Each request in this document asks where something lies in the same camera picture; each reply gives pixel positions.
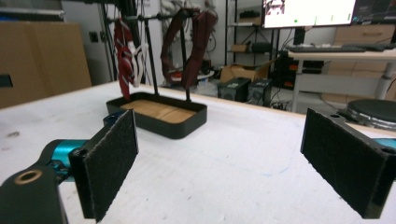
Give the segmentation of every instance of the white table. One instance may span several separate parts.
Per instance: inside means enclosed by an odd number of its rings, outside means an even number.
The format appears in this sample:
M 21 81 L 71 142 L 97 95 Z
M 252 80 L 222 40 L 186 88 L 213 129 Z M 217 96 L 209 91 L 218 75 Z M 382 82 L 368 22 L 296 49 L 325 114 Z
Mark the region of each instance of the white table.
M 396 68 L 396 50 L 362 53 L 296 53 L 289 51 L 289 57 L 299 61 L 291 102 L 292 112 L 296 111 L 299 91 L 372 96 L 375 99 L 383 100 L 390 85 L 393 71 Z M 381 78 L 311 75 L 303 74 L 304 60 L 378 62 L 387 63 L 387 67 Z
M 106 101 L 118 97 L 118 83 L 110 83 L 0 110 L 0 182 L 54 139 L 90 139 L 103 127 Z M 312 168 L 300 152 L 304 116 L 191 99 L 208 106 L 207 123 L 180 140 L 137 128 L 140 153 L 102 223 L 395 223 L 395 185 L 382 217 L 365 220 Z M 63 182 L 60 193 L 71 224 L 94 223 L 83 218 L 74 183 Z

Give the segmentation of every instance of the metal shelving unit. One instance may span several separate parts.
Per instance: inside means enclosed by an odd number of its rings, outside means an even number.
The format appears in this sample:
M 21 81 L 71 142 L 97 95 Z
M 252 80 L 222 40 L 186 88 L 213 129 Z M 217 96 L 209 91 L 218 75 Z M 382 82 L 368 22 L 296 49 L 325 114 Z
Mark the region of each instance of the metal shelving unit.
M 229 23 L 229 2 L 234 2 L 234 13 L 233 13 L 233 23 Z M 228 63 L 228 56 L 229 54 L 233 55 L 233 63 L 236 61 L 236 54 L 253 54 L 253 63 L 256 63 L 256 55 L 257 54 L 269 54 L 269 60 L 272 60 L 274 58 L 274 55 L 277 53 L 277 46 L 279 43 L 279 30 L 278 29 L 271 29 L 271 38 L 268 41 L 267 38 L 264 36 L 262 33 L 265 30 L 269 29 L 264 29 L 260 25 L 241 25 L 238 24 L 238 14 L 237 10 L 238 9 L 238 0 L 226 0 L 226 21 L 225 21 L 225 54 L 224 54 L 224 64 Z M 229 33 L 233 31 L 233 40 L 230 41 L 229 38 Z M 237 39 L 237 34 L 246 34 L 245 39 L 241 42 L 241 44 L 246 44 L 251 37 L 253 37 L 254 43 L 257 43 L 259 40 L 259 36 L 261 39 L 265 40 L 266 42 L 269 42 L 273 48 L 272 50 L 268 52 L 234 52 L 231 51 L 231 44 L 236 44 L 236 39 Z

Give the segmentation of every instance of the cardboard box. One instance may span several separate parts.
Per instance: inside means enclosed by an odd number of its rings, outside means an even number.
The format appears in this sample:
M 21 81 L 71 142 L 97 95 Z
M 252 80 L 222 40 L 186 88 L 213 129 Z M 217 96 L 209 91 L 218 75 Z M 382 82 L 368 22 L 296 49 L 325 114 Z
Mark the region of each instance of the cardboard box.
M 247 52 L 248 51 L 248 45 L 245 44 L 235 44 L 231 46 L 231 51 L 232 52 Z
M 271 64 L 275 60 L 271 60 L 261 66 L 231 64 L 221 69 L 220 82 L 225 83 L 236 77 L 247 77 L 253 81 L 256 78 L 268 78 L 268 71 Z
M 0 108 L 90 87 L 77 23 L 0 22 L 0 74 L 13 87 L 0 88 Z
M 262 25 L 262 18 L 261 17 L 241 18 L 239 19 L 238 23 L 251 23 L 252 25 Z

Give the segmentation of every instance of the floor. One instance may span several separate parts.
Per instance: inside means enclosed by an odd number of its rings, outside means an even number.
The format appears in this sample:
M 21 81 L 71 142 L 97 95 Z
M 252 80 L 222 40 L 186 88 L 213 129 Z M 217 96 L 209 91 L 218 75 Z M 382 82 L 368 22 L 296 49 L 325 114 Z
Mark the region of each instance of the floor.
M 216 81 L 209 82 L 200 82 L 198 86 L 191 87 L 192 93 L 198 93 L 202 95 L 209 95 L 217 97 L 217 83 Z M 290 111 L 291 109 L 291 100 L 292 100 L 293 91 L 287 89 L 280 89 L 278 87 L 272 88 L 272 107 L 279 109 Z M 306 114 L 306 110 L 308 107 L 315 108 L 318 110 L 328 111 L 330 113 L 334 113 L 339 109 L 343 109 L 346 107 L 345 104 L 339 103 L 331 103 L 326 102 L 321 99 L 321 95 L 319 93 L 312 92 L 300 92 L 296 113 Z
M 272 102 L 281 102 L 283 104 L 287 104 L 286 110 L 290 111 L 292 95 L 293 91 L 291 90 L 273 88 Z M 321 99 L 321 94 L 319 93 L 300 92 L 296 113 L 306 114 L 308 107 L 335 113 L 337 110 L 345 108 L 346 104 L 326 102 Z

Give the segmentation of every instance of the computer monitor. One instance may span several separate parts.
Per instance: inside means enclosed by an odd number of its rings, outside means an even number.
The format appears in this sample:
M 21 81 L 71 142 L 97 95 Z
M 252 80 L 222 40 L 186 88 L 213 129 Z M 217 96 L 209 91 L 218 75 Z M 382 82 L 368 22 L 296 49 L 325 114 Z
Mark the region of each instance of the computer monitor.
M 355 0 L 262 0 L 262 26 L 349 25 Z
M 395 0 L 356 0 L 352 24 L 396 24 Z

